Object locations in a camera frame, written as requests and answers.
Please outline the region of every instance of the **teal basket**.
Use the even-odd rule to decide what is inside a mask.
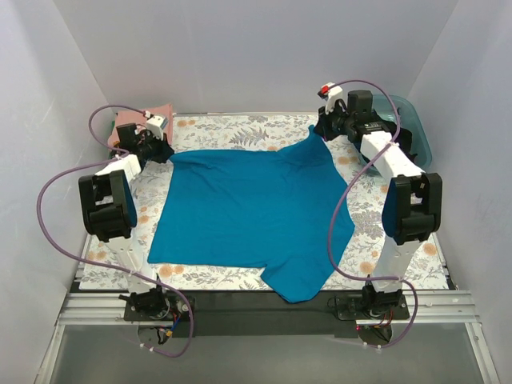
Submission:
[[[414,164],[423,169],[427,168],[432,162],[432,153],[430,152],[429,142],[426,140],[425,132],[423,131],[422,123],[419,121],[416,109],[404,98],[391,96],[391,99],[398,108],[402,127],[410,130],[413,134],[413,143],[410,152],[412,154],[418,154],[414,160]],[[390,102],[387,101],[383,94],[374,95],[373,107],[381,118],[396,123]]]

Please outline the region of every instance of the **blue cloth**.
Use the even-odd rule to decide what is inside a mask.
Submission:
[[[333,273],[331,215],[346,184],[322,138],[277,152],[174,154],[169,194],[150,263],[265,267],[262,280],[288,302],[312,299]],[[336,262],[354,232],[346,203],[334,228]]]

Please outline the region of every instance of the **white wall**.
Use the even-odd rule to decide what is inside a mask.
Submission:
[[[512,382],[512,3],[459,2],[409,99],[443,177],[439,237],[473,293],[502,382]]]
[[[0,3],[0,382],[31,383],[74,273],[42,236],[36,197],[58,171],[99,159],[86,124],[106,100],[51,0]],[[51,233],[78,252],[77,176],[44,203]]]
[[[109,102],[316,110],[325,82],[407,96],[456,0],[54,0]]]

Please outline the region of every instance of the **floral tablecloth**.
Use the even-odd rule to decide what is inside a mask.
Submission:
[[[203,115],[174,118],[173,148],[177,152],[197,149],[278,150],[304,139],[315,115]],[[337,170],[346,181],[361,169],[357,153],[346,138],[327,143]],[[173,172],[171,162],[150,162],[132,187],[138,212],[135,236],[147,257],[166,201]],[[348,195],[355,232],[343,254],[341,268],[350,274],[370,273],[384,243],[381,212],[387,186],[377,175],[366,174]],[[91,260],[116,264],[108,248],[92,237],[86,255]],[[180,290],[268,290],[260,279],[262,269],[220,266],[153,265],[160,278]],[[406,278],[419,289],[447,289],[442,264],[432,238],[415,254]],[[361,282],[333,273],[323,289],[360,289]],[[124,290],[123,273],[86,265],[80,282],[83,290]]]

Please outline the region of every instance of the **purple cable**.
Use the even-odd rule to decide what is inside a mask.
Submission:
[[[374,84],[372,82],[368,82],[366,80],[359,80],[359,79],[345,80],[344,82],[338,82],[336,84],[333,84],[332,86],[329,87],[329,89],[334,88],[335,86],[341,86],[343,84],[347,84],[348,82],[364,82],[365,84],[368,84],[368,85],[373,86],[373,87],[377,88],[378,90],[380,90],[382,92],[382,94],[384,96],[386,96],[387,101],[390,102],[391,107],[393,108],[393,113],[394,113],[394,116],[396,118],[396,123],[397,123],[397,130],[394,133],[393,137],[391,138],[391,142],[386,144],[386,146],[384,148],[382,148],[381,151],[378,152],[374,156],[374,158],[372,158],[368,162],[368,164],[366,164],[362,168],[362,170],[360,170],[358,172],[358,174],[355,175],[355,177],[352,179],[352,181],[346,187],[345,192],[343,192],[342,196],[340,197],[338,204],[336,205],[336,208],[334,209],[333,216],[330,220],[329,233],[327,235],[327,254],[329,255],[330,263],[332,264],[334,269],[341,276],[343,276],[345,278],[349,278],[351,280],[356,280],[358,282],[375,282],[375,281],[380,281],[380,280],[388,280],[388,281],[391,280],[391,281],[396,281],[396,282],[403,282],[403,283],[407,284],[409,286],[409,288],[412,290],[413,296],[414,296],[413,314],[410,316],[410,321],[407,324],[404,331],[395,340],[393,340],[389,344],[385,344],[384,346],[381,346],[381,348],[388,348],[388,347],[394,346],[395,344],[400,342],[400,340],[402,340],[407,335],[410,328],[413,326],[414,320],[416,319],[416,315],[418,314],[418,294],[416,293],[416,289],[410,282],[408,282],[407,280],[404,280],[403,278],[399,278],[398,276],[380,276],[380,277],[375,277],[375,278],[360,278],[359,276],[352,276],[350,274],[343,272],[338,267],[338,265],[336,265],[336,262],[334,261],[333,250],[332,250],[332,240],[333,240],[334,224],[336,223],[336,217],[338,216],[339,210],[342,207],[342,204],[345,201],[346,196],[348,195],[348,193],[350,192],[350,190],[352,189],[352,187],[354,186],[356,181],[359,180],[359,178],[378,160],[378,158],[380,158],[382,156],[382,154],[390,148],[392,143],[397,139],[398,135],[400,134],[400,115],[398,114],[396,105],[393,103],[393,100],[391,100],[391,96],[389,96],[388,93],[385,92],[383,88],[381,88],[380,86],[378,86],[377,84]]]
[[[125,107],[125,106],[108,105],[108,106],[102,106],[102,107],[96,109],[92,113],[92,115],[91,115],[91,117],[89,119],[89,129],[90,129],[90,132],[92,133],[92,135],[94,136],[94,138],[96,139],[96,141],[100,142],[100,144],[102,144],[103,146],[106,146],[109,149],[119,150],[119,148],[113,148],[111,146],[107,146],[104,143],[102,143],[101,141],[99,141],[99,139],[96,137],[96,135],[92,131],[92,125],[91,125],[92,118],[96,115],[97,112],[99,112],[100,110],[104,110],[105,108],[112,107],[112,106],[113,107],[128,108],[130,110],[135,110],[137,112],[141,112],[142,114],[144,114],[144,112],[142,112],[140,110],[136,110],[135,108]],[[186,344],[184,345],[182,350],[180,350],[176,354],[172,354],[170,352],[166,352],[164,350],[160,350],[158,348],[154,348],[153,346],[150,346],[150,345],[145,344],[145,343],[141,344],[145,348],[147,348],[149,350],[152,350],[154,352],[157,352],[159,354],[163,354],[164,356],[167,356],[169,358],[177,358],[179,356],[182,356],[186,352],[186,350],[190,346],[190,343],[192,342],[192,337],[194,336],[194,314],[192,313],[192,307],[190,306],[190,303],[189,303],[188,299],[185,297],[185,295],[182,294],[179,290],[176,290],[175,288],[173,288],[172,286],[168,286],[167,284],[165,284],[163,282],[160,282],[158,280],[153,280],[152,278],[148,278],[147,276],[144,276],[143,274],[140,274],[139,272],[133,272],[132,273],[131,270],[129,270],[127,268],[124,268],[122,266],[113,266],[113,265],[110,265],[110,264],[105,264],[103,262],[94,262],[92,260],[87,260],[85,258],[81,258],[79,256],[76,256],[76,255],[72,254],[71,252],[68,252],[67,250],[62,248],[59,244],[57,244],[57,242],[51,237],[50,233],[48,232],[48,229],[46,228],[44,220],[42,219],[42,198],[43,198],[46,190],[48,190],[48,188],[56,180],[60,179],[63,176],[66,176],[67,174],[71,174],[73,172],[76,172],[78,170],[85,170],[87,168],[92,168],[94,166],[104,166],[106,164],[109,164],[110,162],[115,162],[115,161],[117,161],[117,159],[116,158],[112,158],[110,160],[104,160],[102,162],[96,162],[94,164],[89,164],[89,165],[86,165],[86,166],[77,166],[75,168],[71,168],[70,170],[65,170],[65,171],[61,172],[60,174],[56,174],[50,180],[48,180],[48,182],[43,186],[43,188],[41,188],[41,191],[39,192],[39,195],[38,195],[38,200],[37,200],[37,204],[36,204],[36,213],[37,213],[37,216],[38,216],[38,223],[39,223],[39,226],[41,227],[42,234],[44,234],[45,238],[52,245],[52,247],[55,248],[56,250],[58,250],[61,254],[64,254],[65,256],[67,256],[68,258],[72,258],[73,260],[75,260],[77,262],[84,262],[85,264],[91,264],[92,266],[102,266],[104,268],[111,268],[112,270],[120,270],[121,272],[125,272],[127,274],[132,274],[132,275],[137,276],[138,278],[140,278],[140,279],[142,279],[142,280],[144,280],[146,282],[150,282],[150,283],[156,284],[158,286],[161,286],[161,287],[163,287],[163,288],[165,288],[167,290],[170,290],[170,291],[174,292],[177,296],[179,296],[180,299],[183,300],[183,302],[189,308],[189,316],[190,316],[189,336],[188,336],[188,339],[186,340]]]
[[[129,154],[130,152],[128,150],[123,150],[121,148],[115,148],[113,146],[109,146],[108,144],[105,144],[104,142],[102,142],[102,140],[100,140],[100,138],[98,136],[96,136],[96,133],[93,130],[93,118],[94,118],[94,116],[96,116],[96,114],[98,114],[98,112],[101,112],[102,110],[106,110],[107,108],[124,108],[125,110],[132,110],[133,112],[139,112],[142,115],[144,115],[146,112],[144,112],[143,110],[138,110],[137,108],[132,108],[131,106],[124,106],[124,105],[119,105],[119,104],[107,104],[105,106],[100,106],[95,111],[93,111],[92,114],[90,114],[90,117],[89,117],[89,132],[90,132],[90,134],[93,135],[94,140],[96,140],[102,146],[108,148],[109,150],[116,150],[117,152],[121,152],[123,154]]]

